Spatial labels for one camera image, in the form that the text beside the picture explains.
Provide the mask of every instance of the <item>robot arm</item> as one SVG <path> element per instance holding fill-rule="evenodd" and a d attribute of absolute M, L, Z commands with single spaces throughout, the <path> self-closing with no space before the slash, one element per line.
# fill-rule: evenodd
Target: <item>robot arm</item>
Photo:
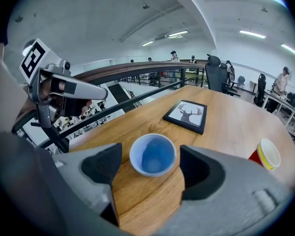
<path fill-rule="evenodd" d="M 31 46 L 20 70 L 29 85 L 29 98 L 36 104 L 38 123 L 31 123 L 35 126 L 49 128 L 60 116 L 79 115 L 88 100 L 103 100 L 108 95 L 105 88 L 72 78 L 70 63 L 60 59 L 40 39 Z M 49 78 L 51 92 L 47 99 L 40 99 L 40 84 Z M 55 86 L 61 81 L 65 82 L 63 91 Z M 62 97 L 60 104 L 53 99 L 55 95 Z"/>

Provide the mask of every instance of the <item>blue cup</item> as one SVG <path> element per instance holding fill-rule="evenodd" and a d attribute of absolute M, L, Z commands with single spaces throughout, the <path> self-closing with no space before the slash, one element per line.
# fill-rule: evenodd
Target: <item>blue cup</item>
<path fill-rule="evenodd" d="M 130 149 L 130 162 L 135 170 L 147 177 L 159 177 L 175 164 L 176 149 L 171 140 L 159 134 L 139 137 Z"/>

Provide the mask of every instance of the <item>ceiling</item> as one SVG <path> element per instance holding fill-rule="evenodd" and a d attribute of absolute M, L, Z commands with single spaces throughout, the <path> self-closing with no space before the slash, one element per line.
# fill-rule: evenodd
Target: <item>ceiling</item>
<path fill-rule="evenodd" d="M 4 61 L 17 77 L 23 47 L 31 39 L 40 38 L 65 55 L 66 50 L 108 42 L 141 47 L 160 34 L 189 28 L 200 32 L 177 0 L 20 0 L 10 17 Z"/>
<path fill-rule="evenodd" d="M 271 0 L 205 0 L 217 35 L 240 30 L 267 37 L 273 46 L 295 48 L 295 22 L 287 8 Z"/>
<path fill-rule="evenodd" d="M 217 36 L 238 36 L 240 30 L 248 30 L 266 35 L 275 46 L 295 47 L 295 25 L 283 6 L 269 0 L 205 2 Z M 66 59 L 74 64 L 81 59 L 73 54 L 81 55 L 86 47 L 116 43 L 119 48 L 142 48 L 159 35 L 182 30 L 190 32 L 184 41 L 206 38 L 194 16 L 177 0 L 20 0 L 10 17 L 4 61 L 21 80 L 18 66 L 31 39 L 42 39 L 61 57 L 70 54 Z M 91 55 L 83 61 L 95 60 Z"/>

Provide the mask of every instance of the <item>wooden handrail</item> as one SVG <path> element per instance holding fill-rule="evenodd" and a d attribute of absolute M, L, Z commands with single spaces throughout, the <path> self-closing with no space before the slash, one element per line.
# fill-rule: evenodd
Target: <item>wooden handrail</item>
<path fill-rule="evenodd" d="M 192 64 L 182 61 L 182 62 L 170 62 L 170 61 L 152 61 L 152 62 L 136 62 L 136 63 L 124 63 L 124 64 L 117 64 L 117 65 L 110 65 L 101 67 L 98 69 L 94 69 L 88 72 L 84 72 L 78 75 L 73 76 L 75 79 L 90 82 L 93 80 L 102 81 L 103 83 L 111 81 L 109 78 L 114 75 L 122 74 L 122 73 L 128 73 L 138 70 L 156 70 L 156 71 L 162 71 L 162 70 L 175 70 L 180 68 L 204 68 L 206 64 L 206 60 L 197 60 L 198 64 Z M 18 118 L 15 120 L 14 125 L 19 122 L 22 118 L 24 118 L 28 112 L 22 113 Z"/>

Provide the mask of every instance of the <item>red cup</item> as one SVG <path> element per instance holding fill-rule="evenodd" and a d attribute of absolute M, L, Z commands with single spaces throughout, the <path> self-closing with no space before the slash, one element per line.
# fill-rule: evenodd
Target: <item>red cup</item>
<path fill-rule="evenodd" d="M 262 139 L 249 160 L 254 161 L 269 171 L 274 171 L 281 164 L 280 153 L 268 139 Z"/>

